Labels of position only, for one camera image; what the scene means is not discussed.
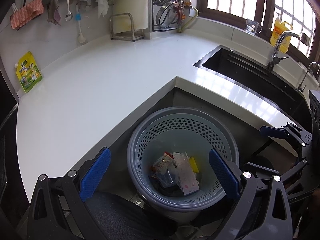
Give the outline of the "window with bars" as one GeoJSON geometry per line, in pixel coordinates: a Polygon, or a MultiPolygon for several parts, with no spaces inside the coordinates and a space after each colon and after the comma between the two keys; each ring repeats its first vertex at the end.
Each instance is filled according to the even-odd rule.
{"type": "Polygon", "coordinates": [[[247,19],[261,24],[258,35],[270,41],[274,22],[292,25],[297,33],[311,38],[309,45],[291,42],[288,53],[296,61],[319,61],[319,0],[197,0],[200,17],[244,29],[247,19]]]}

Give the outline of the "hanging steel ladle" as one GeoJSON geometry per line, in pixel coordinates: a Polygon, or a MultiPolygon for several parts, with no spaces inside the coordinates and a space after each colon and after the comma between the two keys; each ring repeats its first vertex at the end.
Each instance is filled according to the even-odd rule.
{"type": "Polygon", "coordinates": [[[72,20],[73,14],[72,14],[72,12],[71,12],[71,10],[70,10],[70,2],[69,2],[69,0],[66,0],[66,1],[67,1],[67,14],[66,14],[66,16],[65,16],[65,20],[66,20],[67,22],[69,22],[69,21],[72,20]]]}

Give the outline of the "steel cutting board rack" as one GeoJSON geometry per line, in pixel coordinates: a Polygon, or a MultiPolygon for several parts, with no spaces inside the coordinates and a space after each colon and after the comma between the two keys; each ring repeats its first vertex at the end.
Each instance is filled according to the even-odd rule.
{"type": "Polygon", "coordinates": [[[136,29],[133,16],[129,13],[113,14],[109,18],[111,40],[136,42],[145,38],[144,29],[136,29]]]}

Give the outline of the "glass mug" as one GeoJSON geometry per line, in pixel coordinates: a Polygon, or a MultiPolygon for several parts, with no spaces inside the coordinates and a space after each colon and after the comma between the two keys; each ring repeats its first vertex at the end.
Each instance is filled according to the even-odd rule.
{"type": "Polygon", "coordinates": [[[259,22],[247,19],[245,31],[251,35],[256,35],[262,32],[262,27],[259,22]]]}

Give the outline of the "yellow plastic lid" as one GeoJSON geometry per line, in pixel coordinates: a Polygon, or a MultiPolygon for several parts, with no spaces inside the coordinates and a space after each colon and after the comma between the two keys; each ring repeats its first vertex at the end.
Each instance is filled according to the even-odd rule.
{"type": "Polygon", "coordinates": [[[199,171],[199,168],[198,168],[197,163],[195,161],[195,158],[194,157],[190,157],[188,161],[189,161],[189,164],[191,166],[192,171],[194,173],[199,173],[200,171],[199,171]]]}

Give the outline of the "purple grey hanging cloth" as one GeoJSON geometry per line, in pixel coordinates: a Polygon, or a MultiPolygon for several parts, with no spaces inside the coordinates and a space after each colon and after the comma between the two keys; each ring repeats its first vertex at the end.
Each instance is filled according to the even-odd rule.
{"type": "Polygon", "coordinates": [[[54,25],[59,25],[61,21],[61,16],[59,13],[59,2],[58,0],[51,0],[48,7],[48,18],[47,22],[54,25]]]}

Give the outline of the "pink toothbrush package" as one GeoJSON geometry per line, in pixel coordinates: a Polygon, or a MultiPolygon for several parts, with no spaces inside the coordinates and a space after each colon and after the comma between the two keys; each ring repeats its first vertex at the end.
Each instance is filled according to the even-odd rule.
{"type": "Polygon", "coordinates": [[[188,196],[200,190],[195,173],[189,164],[186,153],[173,153],[176,168],[178,170],[178,181],[184,196],[188,196]]]}

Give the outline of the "black lid rack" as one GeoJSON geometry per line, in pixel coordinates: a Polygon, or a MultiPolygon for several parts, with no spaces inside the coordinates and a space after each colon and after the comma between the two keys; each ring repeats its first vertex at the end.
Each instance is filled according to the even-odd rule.
{"type": "Polygon", "coordinates": [[[178,7],[184,0],[152,0],[153,31],[165,31],[173,28],[181,19],[178,7]]]}

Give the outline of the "grey perforated trash basket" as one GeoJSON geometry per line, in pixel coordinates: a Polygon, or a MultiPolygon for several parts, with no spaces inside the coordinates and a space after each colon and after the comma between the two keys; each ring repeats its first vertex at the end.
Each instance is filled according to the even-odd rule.
{"type": "Polygon", "coordinates": [[[236,141],[213,116],[188,107],[161,109],[134,130],[127,165],[139,194],[177,212],[200,211],[226,194],[209,162],[211,150],[239,163],[236,141]]]}

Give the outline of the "clear plastic container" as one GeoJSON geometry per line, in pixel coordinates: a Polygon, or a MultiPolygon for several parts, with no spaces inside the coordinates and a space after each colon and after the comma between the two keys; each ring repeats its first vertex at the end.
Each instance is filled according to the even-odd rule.
{"type": "Polygon", "coordinates": [[[166,169],[164,173],[157,172],[156,177],[164,188],[178,185],[178,170],[175,167],[166,169]]]}

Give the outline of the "red white snack wrapper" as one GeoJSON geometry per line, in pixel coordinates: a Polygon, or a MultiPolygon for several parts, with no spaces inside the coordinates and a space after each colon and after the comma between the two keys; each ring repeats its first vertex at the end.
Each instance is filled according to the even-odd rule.
{"type": "Polygon", "coordinates": [[[157,159],[153,166],[151,167],[151,171],[154,174],[171,174],[171,171],[175,168],[174,157],[169,152],[164,152],[164,155],[157,159]]]}

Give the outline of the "yellow green seasoning pouch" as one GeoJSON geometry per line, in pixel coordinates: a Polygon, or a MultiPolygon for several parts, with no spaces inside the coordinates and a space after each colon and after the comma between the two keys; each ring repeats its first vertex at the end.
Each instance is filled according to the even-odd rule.
{"type": "Polygon", "coordinates": [[[19,59],[15,64],[15,68],[16,76],[25,93],[28,93],[43,79],[35,58],[30,51],[19,59]]]}

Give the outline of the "small chrome tap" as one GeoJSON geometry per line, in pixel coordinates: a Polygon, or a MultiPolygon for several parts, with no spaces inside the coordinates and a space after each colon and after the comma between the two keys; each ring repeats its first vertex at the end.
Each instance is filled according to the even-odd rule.
{"type": "Polygon", "coordinates": [[[319,78],[319,63],[313,61],[309,64],[307,67],[305,74],[300,81],[298,87],[296,88],[297,92],[304,93],[304,90],[306,89],[306,83],[305,81],[308,79],[318,79],[319,78]]]}

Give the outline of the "pink wavy dishcloth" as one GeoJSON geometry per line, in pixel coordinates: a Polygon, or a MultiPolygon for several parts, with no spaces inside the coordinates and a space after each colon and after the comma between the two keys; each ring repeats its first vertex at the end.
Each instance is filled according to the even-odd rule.
{"type": "Polygon", "coordinates": [[[42,0],[33,0],[10,16],[11,28],[18,30],[43,12],[42,0]]]}

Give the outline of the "white hanging cloth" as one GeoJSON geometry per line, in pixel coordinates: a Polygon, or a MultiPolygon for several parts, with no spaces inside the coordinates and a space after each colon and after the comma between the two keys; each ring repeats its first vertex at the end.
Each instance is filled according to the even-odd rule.
{"type": "Polygon", "coordinates": [[[98,18],[100,18],[101,16],[104,17],[108,12],[109,0],[95,0],[95,1],[98,4],[98,18]]]}

